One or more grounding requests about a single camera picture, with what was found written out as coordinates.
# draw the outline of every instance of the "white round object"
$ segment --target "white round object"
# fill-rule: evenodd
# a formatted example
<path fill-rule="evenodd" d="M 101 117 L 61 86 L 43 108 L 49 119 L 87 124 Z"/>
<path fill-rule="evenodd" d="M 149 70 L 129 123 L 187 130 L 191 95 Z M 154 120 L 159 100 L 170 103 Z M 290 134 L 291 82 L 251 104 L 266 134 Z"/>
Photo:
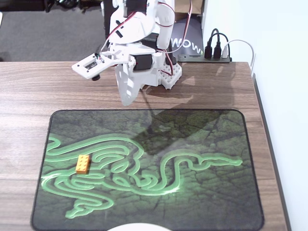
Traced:
<path fill-rule="evenodd" d="M 110 229 L 109 231 L 171 231 L 159 225 L 147 223 L 131 223 L 120 225 Z"/>
<path fill-rule="evenodd" d="M 117 0 L 112 0 L 112 5 L 114 6 L 114 8 L 116 8 L 118 6 Z"/>

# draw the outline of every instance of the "cardboard box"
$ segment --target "cardboard box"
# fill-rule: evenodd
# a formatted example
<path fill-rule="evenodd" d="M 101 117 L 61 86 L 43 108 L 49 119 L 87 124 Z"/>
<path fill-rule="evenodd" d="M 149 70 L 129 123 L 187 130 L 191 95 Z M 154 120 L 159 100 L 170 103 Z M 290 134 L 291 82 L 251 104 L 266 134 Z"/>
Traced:
<path fill-rule="evenodd" d="M 192 13 L 200 14 L 202 12 L 203 0 L 192 0 Z M 175 0 L 175 12 L 187 13 L 189 10 L 189 0 Z"/>

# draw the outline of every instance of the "orange lego brick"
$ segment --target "orange lego brick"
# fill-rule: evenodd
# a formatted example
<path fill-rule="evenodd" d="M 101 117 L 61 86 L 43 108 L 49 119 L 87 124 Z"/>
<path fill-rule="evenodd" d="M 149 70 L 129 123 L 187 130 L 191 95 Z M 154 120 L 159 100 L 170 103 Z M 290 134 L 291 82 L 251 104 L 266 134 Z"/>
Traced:
<path fill-rule="evenodd" d="M 89 164 L 90 157 L 88 155 L 79 155 L 76 165 L 76 173 L 86 174 L 88 172 Z"/>

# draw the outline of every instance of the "black box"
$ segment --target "black box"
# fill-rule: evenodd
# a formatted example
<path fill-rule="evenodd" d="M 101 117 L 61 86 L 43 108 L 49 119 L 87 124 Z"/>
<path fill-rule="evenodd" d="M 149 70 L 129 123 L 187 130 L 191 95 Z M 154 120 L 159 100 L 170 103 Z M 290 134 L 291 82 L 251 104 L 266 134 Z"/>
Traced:
<path fill-rule="evenodd" d="M 44 11 L 44 0 L 0 0 L 0 11 Z"/>

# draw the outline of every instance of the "white cable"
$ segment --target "white cable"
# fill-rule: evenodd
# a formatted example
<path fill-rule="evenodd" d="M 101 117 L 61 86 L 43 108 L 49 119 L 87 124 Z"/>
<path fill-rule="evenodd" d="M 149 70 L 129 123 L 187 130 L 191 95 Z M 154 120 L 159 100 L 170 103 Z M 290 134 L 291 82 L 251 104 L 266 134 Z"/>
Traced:
<path fill-rule="evenodd" d="M 0 27 L 1 27 L 1 23 L 2 23 L 2 12 L 0 12 Z"/>
<path fill-rule="evenodd" d="M 251 59 L 250 67 L 252 67 L 254 59 L 255 59 L 255 51 L 254 51 L 254 48 L 252 47 L 252 45 L 249 42 L 246 42 L 244 40 L 235 39 L 235 40 L 227 42 L 225 48 L 222 51 L 222 56 L 221 57 L 224 58 L 224 59 L 228 57 L 228 44 L 231 43 L 231 42 L 234 42 L 234 41 L 241 41 L 241 42 L 247 43 L 250 46 L 250 48 L 252 50 L 252 59 Z"/>

